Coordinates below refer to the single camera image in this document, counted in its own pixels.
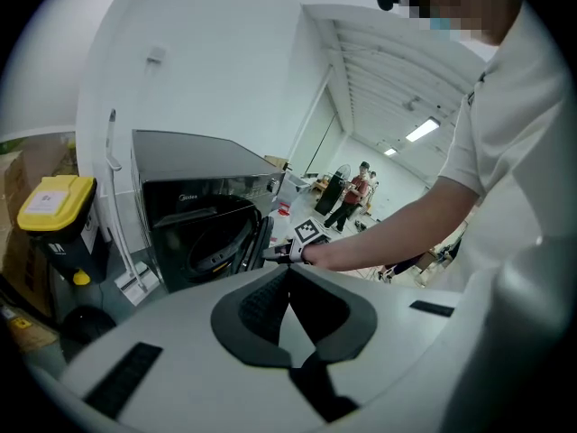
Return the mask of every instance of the label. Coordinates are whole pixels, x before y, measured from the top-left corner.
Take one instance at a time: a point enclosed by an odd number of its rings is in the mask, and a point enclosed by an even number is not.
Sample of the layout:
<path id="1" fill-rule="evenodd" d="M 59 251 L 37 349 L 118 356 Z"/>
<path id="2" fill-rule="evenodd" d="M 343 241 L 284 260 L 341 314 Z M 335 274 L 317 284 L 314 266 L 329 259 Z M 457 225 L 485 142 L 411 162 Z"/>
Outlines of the label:
<path id="1" fill-rule="evenodd" d="M 82 228 L 82 232 L 80 233 L 80 236 L 82 237 L 82 240 L 88 249 L 88 253 L 92 253 L 92 249 L 94 249 L 94 242 L 96 240 L 97 232 L 98 220 L 96 218 L 94 206 L 92 206 L 88 212 L 87 222 L 84 224 L 84 228 Z"/>
<path id="2" fill-rule="evenodd" d="M 66 255 L 64 248 L 60 244 L 48 244 L 49 248 L 56 254 L 56 255 Z"/>
<path id="3" fill-rule="evenodd" d="M 10 319 L 14 319 L 16 317 L 16 313 L 14 313 L 11 309 L 5 307 L 4 305 L 0 306 L 0 313 L 2 313 L 2 316 L 7 321 L 9 321 Z"/>
<path id="4" fill-rule="evenodd" d="M 67 195 L 66 191 L 38 191 L 24 213 L 55 215 Z"/>

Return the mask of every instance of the fluorescent light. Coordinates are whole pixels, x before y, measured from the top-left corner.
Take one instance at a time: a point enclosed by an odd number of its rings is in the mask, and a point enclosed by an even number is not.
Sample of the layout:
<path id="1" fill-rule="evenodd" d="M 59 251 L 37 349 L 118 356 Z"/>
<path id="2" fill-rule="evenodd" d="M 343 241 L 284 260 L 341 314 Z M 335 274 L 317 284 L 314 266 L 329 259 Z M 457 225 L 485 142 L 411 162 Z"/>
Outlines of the fluorescent light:
<path id="1" fill-rule="evenodd" d="M 407 135 L 407 139 L 411 142 L 431 133 L 436 128 L 439 128 L 439 123 L 433 118 L 429 117 L 424 124 L 419 126 L 414 132 Z"/>

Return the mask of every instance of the white pipe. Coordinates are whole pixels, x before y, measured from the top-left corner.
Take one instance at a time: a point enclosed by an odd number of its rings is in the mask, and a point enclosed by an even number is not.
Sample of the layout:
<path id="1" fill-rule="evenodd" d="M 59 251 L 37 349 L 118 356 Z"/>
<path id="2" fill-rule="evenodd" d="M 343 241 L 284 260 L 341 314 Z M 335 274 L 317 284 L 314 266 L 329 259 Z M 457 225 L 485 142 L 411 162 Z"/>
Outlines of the white pipe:
<path id="1" fill-rule="evenodd" d="M 295 141 L 292 143 L 292 146 L 290 147 L 290 151 L 288 152 L 288 161 L 289 162 L 295 154 L 295 150 L 297 149 L 298 142 L 300 141 L 300 138 L 302 138 L 303 133 L 305 132 L 305 129 L 307 128 L 307 124 L 308 124 L 308 121 L 310 120 L 310 117 L 313 115 L 313 112 L 315 112 L 315 107 L 318 104 L 318 102 L 320 101 L 321 96 L 323 95 L 323 92 L 325 91 L 326 84 L 328 83 L 328 79 L 330 79 L 332 72 L 333 72 L 333 66 L 329 64 L 328 68 L 326 68 L 326 73 L 324 74 L 323 79 L 321 80 L 321 83 L 318 86 L 318 89 L 315 93 L 315 97 L 313 98 L 312 103 L 308 107 L 307 113 L 305 114 L 302 122 L 300 123 L 300 127 L 298 128 L 298 132 L 297 132 L 297 137 L 295 138 Z"/>
<path id="2" fill-rule="evenodd" d="M 124 267 L 129 274 L 136 279 L 139 287 L 146 292 L 146 286 L 142 283 L 140 274 L 134 266 L 134 261 L 130 255 L 130 250 L 126 244 L 126 237 L 124 236 L 123 226 L 120 222 L 120 216 L 118 214 L 118 204 L 116 202 L 116 192 L 114 189 L 114 172 L 120 171 L 122 165 L 117 161 L 112 155 L 112 142 L 114 138 L 114 123 L 116 122 L 116 111 L 113 109 L 110 113 L 110 118 L 108 120 L 108 129 L 106 131 L 106 145 L 105 145 L 105 159 L 107 164 L 107 179 L 106 179 L 106 192 L 108 192 L 108 206 L 110 208 L 110 217 L 113 224 L 113 235 L 115 234 L 116 245 L 120 251 L 120 255 L 123 257 Z"/>

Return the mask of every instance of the yellow lid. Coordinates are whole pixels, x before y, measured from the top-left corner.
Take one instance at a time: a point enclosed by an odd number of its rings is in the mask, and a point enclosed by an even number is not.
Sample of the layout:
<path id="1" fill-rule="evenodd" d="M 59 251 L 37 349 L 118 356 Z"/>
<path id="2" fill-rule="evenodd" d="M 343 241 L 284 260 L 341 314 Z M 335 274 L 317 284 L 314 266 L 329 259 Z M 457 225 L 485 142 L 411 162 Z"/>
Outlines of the yellow lid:
<path id="1" fill-rule="evenodd" d="M 59 231 L 76 220 L 94 184 L 93 177 L 44 177 L 18 212 L 25 231 Z"/>
<path id="2" fill-rule="evenodd" d="M 74 273 L 74 277 L 72 278 L 72 281 L 76 285 L 87 285 L 90 283 L 90 276 L 88 276 L 82 270 L 79 270 L 79 271 Z"/>

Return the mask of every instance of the person's arm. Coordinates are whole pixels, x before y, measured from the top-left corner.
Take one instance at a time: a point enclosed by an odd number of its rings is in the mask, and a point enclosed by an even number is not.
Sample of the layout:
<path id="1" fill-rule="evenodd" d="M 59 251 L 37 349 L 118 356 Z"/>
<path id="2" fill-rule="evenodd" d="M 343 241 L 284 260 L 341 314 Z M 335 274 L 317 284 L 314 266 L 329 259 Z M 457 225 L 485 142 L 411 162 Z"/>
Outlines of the person's arm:
<path id="1" fill-rule="evenodd" d="M 355 196 L 358 196 L 358 191 L 357 191 L 357 187 L 355 185 L 353 185 L 350 181 L 347 181 L 345 183 L 345 188 L 347 190 L 347 192 L 352 192 Z"/>
<path id="2" fill-rule="evenodd" d="M 364 198 L 367 195 L 367 192 L 369 192 L 369 183 L 362 181 L 358 189 L 349 189 L 349 192 L 352 192 L 355 196 L 361 196 Z"/>
<path id="3" fill-rule="evenodd" d="M 442 242 L 478 198 L 463 184 L 440 177 L 422 198 L 378 225 L 330 244 L 309 245 L 303 259 L 333 271 L 402 262 Z"/>

